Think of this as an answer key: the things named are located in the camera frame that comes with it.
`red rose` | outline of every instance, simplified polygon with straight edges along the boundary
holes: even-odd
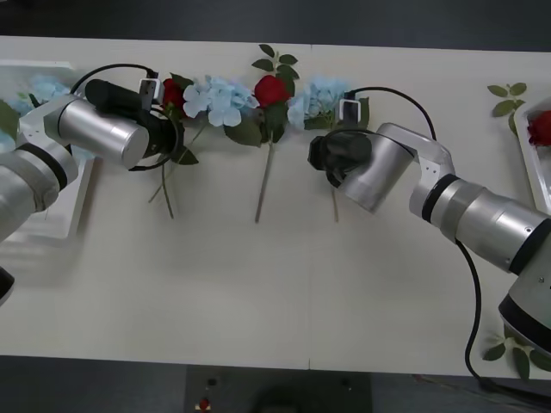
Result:
[[[543,112],[530,121],[528,126],[530,143],[536,146],[551,145],[551,110]]]
[[[272,75],[264,76],[255,86],[255,97],[261,108],[272,103],[286,102],[291,95],[285,89],[285,83]]]
[[[166,79],[163,82],[164,97],[163,108],[166,108],[169,103],[172,103],[175,108],[183,111],[183,90],[174,80]]]

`white table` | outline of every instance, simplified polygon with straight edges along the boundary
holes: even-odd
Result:
[[[531,202],[516,138],[490,111],[486,86],[526,82],[551,92],[551,55],[346,46],[281,45],[302,78],[385,85],[429,111],[459,176]],[[219,74],[254,86],[252,44],[0,38],[6,59],[64,60],[88,70],[114,62],[163,76]],[[135,88],[142,74],[104,78]],[[373,128],[384,121],[427,133],[395,96],[371,95]],[[193,364],[467,374],[463,349],[474,314],[470,273],[457,248],[408,212],[413,165],[371,216],[339,198],[306,162],[314,133],[278,145],[261,223],[253,222],[267,148],[236,145],[211,129],[196,143],[200,164],[171,181],[177,217],[147,199],[159,173],[96,166],[79,230],[67,250],[0,250],[17,289],[0,311],[0,354]],[[501,331],[498,303],[515,276],[475,258],[483,314],[474,365]],[[533,369],[532,377],[549,378]]]

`dark floor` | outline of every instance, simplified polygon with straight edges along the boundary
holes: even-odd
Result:
[[[461,388],[452,390],[418,382],[408,374],[293,372],[25,357],[1,358],[0,378],[3,413],[192,413],[210,378],[217,379],[210,391],[213,413],[250,413],[257,390],[282,381],[301,383],[301,388],[310,389],[311,394],[318,389],[313,398],[324,408],[316,413],[533,413],[468,393],[480,391],[471,378],[432,377]],[[310,385],[304,386],[306,380]],[[519,385],[518,380],[507,381]],[[531,383],[540,390],[548,387],[546,382]]]
[[[549,0],[8,0],[0,34],[550,52],[550,15]]]

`silver robot arm segment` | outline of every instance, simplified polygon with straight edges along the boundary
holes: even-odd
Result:
[[[50,207],[59,192],[77,179],[69,145],[129,169],[144,155],[148,140],[144,127],[101,114],[74,95],[52,100],[20,118],[16,149],[0,155],[0,242],[32,213]]]
[[[432,139],[394,124],[369,136],[372,159],[339,190],[373,212],[415,159],[421,179],[410,211],[453,243],[518,275],[499,312],[518,336],[551,356],[551,218],[458,178],[449,152]]]

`black cable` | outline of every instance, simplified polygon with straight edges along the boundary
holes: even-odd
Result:
[[[77,93],[77,90],[78,88],[80,88],[80,86],[86,82],[86,80],[88,80],[89,78],[91,78],[92,76],[94,76],[95,74],[99,73],[100,71],[107,71],[109,69],[116,69],[118,67],[131,67],[131,68],[135,68],[135,69],[143,69],[144,71],[147,72],[147,76],[148,77],[151,77],[151,78],[157,78],[158,76],[158,73],[155,72],[153,69],[150,69],[149,67],[147,66],[143,66],[143,65],[135,65],[133,63],[115,63],[113,65],[106,65],[106,66],[102,66],[102,67],[98,67],[97,69],[94,69],[93,71],[89,71],[88,73],[86,73],[84,76],[82,76],[80,79],[77,80],[77,82],[75,84],[72,85],[72,88],[71,88],[71,94],[74,95],[75,93]]]
[[[178,148],[180,148],[181,145],[183,145],[183,140],[180,139],[180,133],[178,133],[178,124],[176,123],[176,121],[173,120],[170,116],[167,116],[160,109],[152,108],[152,112],[156,112],[158,114],[163,115],[166,119],[170,120],[170,123],[172,123],[172,127],[174,128],[174,132],[176,134],[176,140],[175,140],[175,143],[174,143],[174,148],[172,149],[172,152],[169,155],[167,155],[165,158],[163,158],[162,161],[159,161],[159,162],[155,163],[154,165],[150,165],[150,166],[134,166],[133,168],[130,169],[132,172],[134,172],[134,171],[144,171],[144,170],[154,170],[156,168],[160,168],[165,163],[169,162],[170,159],[174,155],[177,154]]]
[[[495,392],[502,393],[510,398],[515,398],[520,402],[533,404],[534,406],[540,407],[542,409],[551,410],[551,398],[542,394],[534,393],[532,391],[523,391],[506,385],[498,385],[492,379],[480,377],[480,375],[474,370],[473,365],[471,364],[471,352],[473,351],[474,340],[476,339],[476,335],[479,331],[480,315],[482,313],[482,292],[480,289],[480,278],[476,267],[474,266],[473,258],[470,256],[465,246],[461,243],[461,241],[455,240],[455,243],[457,244],[457,248],[459,248],[459,250],[465,257],[465,260],[467,260],[468,267],[471,270],[471,275],[473,276],[474,284],[474,321],[473,328],[471,329],[471,334],[469,335],[467,340],[467,346],[465,347],[465,366],[467,366],[467,370],[473,375],[473,377],[475,377],[479,381],[480,386],[484,390],[493,390]]]
[[[432,120],[430,120],[430,116],[427,113],[427,111],[424,110],[424,108],[421,106],[421,104],[419,102],[417,102],[412,97],[406,95],[405,93],[400,92],[399,90],[391,89],[391,88],[385,88],[385,87],[381,87],[381,86],[369,86],[367,88],[359,88],[359,89],[351,90],[350,92],[347,92],[344,95],[344,97],[346,99],[354,100],[356,98],[356,93],[367,92],[367,91],[370,91],[370,90],[393,93],[395,95],[403,97],[404,99],[406,99],[410,103],[413,103],[413,105],[415,105],[415,107],[421,111],[421,113],[423,114],[425,120],[427,121],[427,124],[429,125],[429,129],[430,129],[430,136],[433,138],[433,140],[436,140],[436,132],[434,130],[434,125],[432,124]]]
[[[432,120],[430,119],[429,114],[427,111],[421,106],[420,103],[415,101],[412,97],[406,95],[405,93],[400,92],[396,89],[391,88],[385,88],[385,87],[366,87],[366,88],[359,88],[351,90],[350,92],[347,92],[345,94],[346,99],[355,99],[356,93],[364,92],[364,91],[370,91],[370,90],[377,90],[377,91],[383,91],[388,93],[393,93],[397,96],[403,97],[407,101],[411,102],[421,113],[423,114],[424,118],[427,121],[427,124],[429,125],[430,129],[430,136],[436,141],[436,131],[434,128],[434,125],[432,124]],[[361,128],[350,128],[350,129],[340,129],[335,130],[326,135],[326,137],[331,136],[332,134],[339,133],[339,132],[363,132],[363,133],[372,133],[368,131],[367,129],[361,129]],[[534,393],[532,391],[524,391],[521,389],[516,389],[514,387],[509,387],[507,385],[498,385],[496,382],[494,382],[492,379],[480,377],[478,373],[473,368],[473,365],[471,364],[471,353],[473,351],[473,345],[474,340],[476,339],[476,336],[479,331],[480,327],[480,317],[482,313],[482,292],[480,288],[480,278],[478,275],[478,272],[476,270],[476,267],[474,265],[473,258],[468,253],[465,246],[458,240],[455,240],[455,243],[457,244],[457,247],[465,257],[465,260],[467,261],[467,264],[469,266],[469,269],[471,270],[471,275],[473,276],[473,284],[474,284],[474,299],[475,299],[475,308],[474,308],[474,321],[473,321],[473,328],[471,329],[471,334],[469,335],[469,338],[467,340],[467,345],[465,347],[465,366],[467,367],[467,370],[475,377],[480,387],[483,390],[486,391],[495,391],[501,394],[504,394],[510,398],[514,398],[522,403],[525,404],[532,404],[534,406],[540,407],[542,409],[550,410],[551,411],[551,398],[539,393]]]

